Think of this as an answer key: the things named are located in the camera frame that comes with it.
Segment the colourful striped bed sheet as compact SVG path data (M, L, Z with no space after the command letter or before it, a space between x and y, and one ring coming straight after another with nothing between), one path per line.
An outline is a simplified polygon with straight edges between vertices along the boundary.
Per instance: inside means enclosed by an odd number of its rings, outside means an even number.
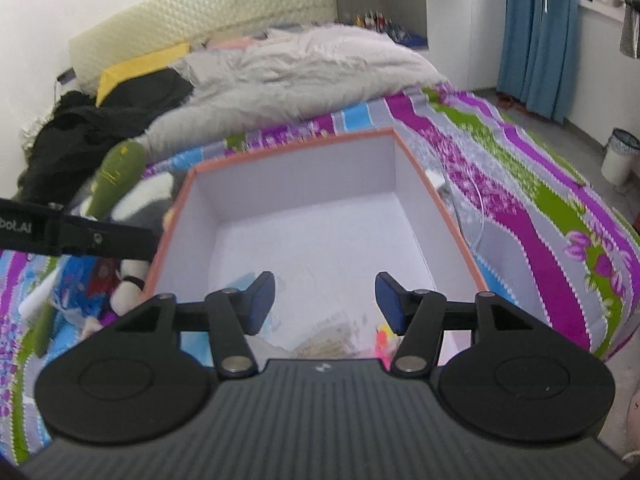
M609 359L639 325L639 237L563 157L494 104L449 84L228 136L149 166L117 220L160 229L199 162L390 127L445 179L480 273L494 292Z

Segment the black clothing pile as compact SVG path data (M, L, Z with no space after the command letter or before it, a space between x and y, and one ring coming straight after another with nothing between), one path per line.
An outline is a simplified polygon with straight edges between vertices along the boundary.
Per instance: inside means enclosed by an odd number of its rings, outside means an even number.
M189 81L163 68L121 82L102 103L79 91L65 93L36 136L14 200L68 205L113 146L141 136L192 92Z

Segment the grey fluffy blanket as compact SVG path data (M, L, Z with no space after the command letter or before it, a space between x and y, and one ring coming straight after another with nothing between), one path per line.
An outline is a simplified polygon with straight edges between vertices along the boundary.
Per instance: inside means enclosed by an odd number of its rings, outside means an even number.
M138 136L151 164L230 134L303 122L447 79L418 52L346 25L199 50L171 67L193 90Z

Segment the white cylindrical bottle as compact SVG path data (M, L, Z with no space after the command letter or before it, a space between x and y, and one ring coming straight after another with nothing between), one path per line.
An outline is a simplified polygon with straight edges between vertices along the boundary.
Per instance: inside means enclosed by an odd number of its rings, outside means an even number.
M21 324L33 326L48 303L61 267L57 264L18 306Z

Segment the orange cardboard box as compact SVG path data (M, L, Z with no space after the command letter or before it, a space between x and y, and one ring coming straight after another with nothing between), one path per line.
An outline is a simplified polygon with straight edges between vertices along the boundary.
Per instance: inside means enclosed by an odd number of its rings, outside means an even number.
M276 298L260 336L306 358L374 356L381 272L452 300L486 286L420 162L390 129L237 154L188 172L145 295L198 301L265 271Z

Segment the black white plush toy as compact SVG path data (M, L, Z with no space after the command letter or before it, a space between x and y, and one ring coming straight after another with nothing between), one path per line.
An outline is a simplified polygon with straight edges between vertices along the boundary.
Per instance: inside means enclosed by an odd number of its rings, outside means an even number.
M106 246L94 253L117 262L117 284L108 293L103 312L88 316L82 338L94 335L142 303L151 262L185 176L181 171L163 171L141 179L117 200L101 222L107 228Z

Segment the yellow pillow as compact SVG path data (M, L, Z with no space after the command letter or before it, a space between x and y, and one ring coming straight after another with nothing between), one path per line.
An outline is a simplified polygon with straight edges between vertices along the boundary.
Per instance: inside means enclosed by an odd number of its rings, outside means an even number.
M98 90L96 90L96 105L100 106L121 82L163 70L190 51L190 44L183 42L107 67L100 76Z

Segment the blue curtain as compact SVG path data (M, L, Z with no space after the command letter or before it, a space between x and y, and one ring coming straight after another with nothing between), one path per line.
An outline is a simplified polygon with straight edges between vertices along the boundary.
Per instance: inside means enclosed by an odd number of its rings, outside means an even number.
M497 90L564 122L575 90L578 0L506 0Z

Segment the white waste bin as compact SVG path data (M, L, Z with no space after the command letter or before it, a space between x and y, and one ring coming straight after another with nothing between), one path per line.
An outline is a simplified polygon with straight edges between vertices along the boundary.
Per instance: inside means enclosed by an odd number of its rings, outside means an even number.
M623 185L629 178L634 159L639 155L639 139L632 133L614 128L606 144L601 174L614 186Z

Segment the blue white tissue pack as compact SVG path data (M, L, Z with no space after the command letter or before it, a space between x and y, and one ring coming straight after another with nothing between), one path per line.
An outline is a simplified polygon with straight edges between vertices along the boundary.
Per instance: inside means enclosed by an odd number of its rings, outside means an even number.
M99 318L118 284L116 261L93 256L64 256L56 268L51 301L66 322L83 328Z

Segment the small pink yellow toy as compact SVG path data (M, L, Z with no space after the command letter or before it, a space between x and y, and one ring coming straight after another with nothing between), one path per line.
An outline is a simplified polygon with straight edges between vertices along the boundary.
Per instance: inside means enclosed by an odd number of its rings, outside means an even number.
M402 337L397 336L387 323L379 325L375 330L374 356L382 362L386 370L392 365L401 339Z

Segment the cream padded headboard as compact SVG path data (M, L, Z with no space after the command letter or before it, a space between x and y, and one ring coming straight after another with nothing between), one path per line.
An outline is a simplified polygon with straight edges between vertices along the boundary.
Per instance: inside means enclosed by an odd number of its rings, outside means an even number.
M183 41L336 19L336 0L145 0L70 38L70 65L80 90L93 94L107 67Z

